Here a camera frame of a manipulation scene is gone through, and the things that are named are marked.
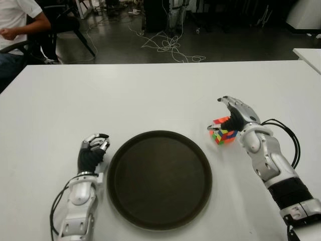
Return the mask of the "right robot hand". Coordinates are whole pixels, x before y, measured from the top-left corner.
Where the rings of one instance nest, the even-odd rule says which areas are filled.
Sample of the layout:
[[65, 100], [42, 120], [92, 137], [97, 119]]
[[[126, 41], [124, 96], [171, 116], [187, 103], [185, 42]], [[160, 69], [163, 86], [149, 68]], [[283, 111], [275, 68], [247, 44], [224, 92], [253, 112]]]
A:
[[260, 118], [256, 112], [239, 99], [223, 96], [217, 99], [226, 105], [230, 111], [230, 117], [221, 124], [213, 124], [207, 127], [208, 131], [239, 131], [239, 132], [259, 132], [262, 131]]

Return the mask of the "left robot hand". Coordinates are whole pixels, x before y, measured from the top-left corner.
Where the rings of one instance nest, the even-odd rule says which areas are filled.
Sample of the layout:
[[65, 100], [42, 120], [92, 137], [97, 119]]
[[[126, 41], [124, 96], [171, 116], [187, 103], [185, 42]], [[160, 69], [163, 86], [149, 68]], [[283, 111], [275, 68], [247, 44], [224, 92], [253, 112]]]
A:
[[78, 154], [77, 173], [94, 173], [110, 146], [109, 135], [95, 133], [85, 138]]

